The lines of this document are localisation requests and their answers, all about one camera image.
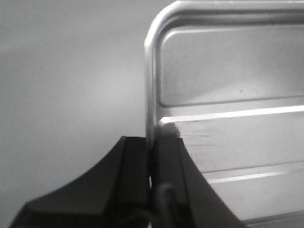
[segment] rounded metal edge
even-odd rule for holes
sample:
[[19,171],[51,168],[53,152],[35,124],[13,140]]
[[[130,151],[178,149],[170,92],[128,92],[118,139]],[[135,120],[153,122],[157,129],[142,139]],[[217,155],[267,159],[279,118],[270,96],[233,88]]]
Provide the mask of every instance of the rounded metal edge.
[[177,0],[165,7],[153,20],[146,39],[144,41],[145,55],[145,87],[146,87],[146,141],[148,149],[151,149],[157,138],[156,116],[156,64],[155,49],[162,33],[163,25],[174,15],[186,10],[299,10],[304,9],[304,0]]

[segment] gray background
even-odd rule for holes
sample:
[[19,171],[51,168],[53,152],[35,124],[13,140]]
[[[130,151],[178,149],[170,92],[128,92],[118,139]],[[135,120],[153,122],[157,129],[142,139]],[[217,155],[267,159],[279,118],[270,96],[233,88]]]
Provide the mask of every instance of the gray background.
[[0,227],[144,136],[143,42],[172,0],[2,0]]

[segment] black holder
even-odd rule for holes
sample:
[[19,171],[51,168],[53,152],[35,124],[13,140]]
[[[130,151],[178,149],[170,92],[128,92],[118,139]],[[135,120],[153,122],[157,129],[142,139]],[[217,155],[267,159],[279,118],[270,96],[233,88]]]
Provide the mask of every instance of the black holder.
[[245,228],[181,138],[121,137],[87,173],[25,204],[10,228]]

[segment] curved black edge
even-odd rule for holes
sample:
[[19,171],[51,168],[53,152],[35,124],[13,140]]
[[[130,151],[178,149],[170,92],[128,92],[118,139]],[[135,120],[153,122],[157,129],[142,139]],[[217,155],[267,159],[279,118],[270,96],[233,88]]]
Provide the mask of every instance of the curved black edge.
[[[112,150],[87,173],[70,184],[28,202],[10,228],[96,228],[116,227],[124,211],[147,205],[149,194],[147,150],[144,138],[121,137]],[[132,187],[127,188],[136,178]],[[130,224],[146,227],[147,222],[133,219]]]
[[176,140],[179,145],[189,208],[195,227],[246,228],[202,176],[189,156],[183,140],[181,138]]

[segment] metal plate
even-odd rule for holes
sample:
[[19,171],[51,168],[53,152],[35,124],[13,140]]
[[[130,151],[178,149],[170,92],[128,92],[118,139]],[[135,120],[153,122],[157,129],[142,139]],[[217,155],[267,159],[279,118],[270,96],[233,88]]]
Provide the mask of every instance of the metal plate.
[[183,138],[242,220],[304,210],[302,1],[177,1],[145,55],[150,147]]

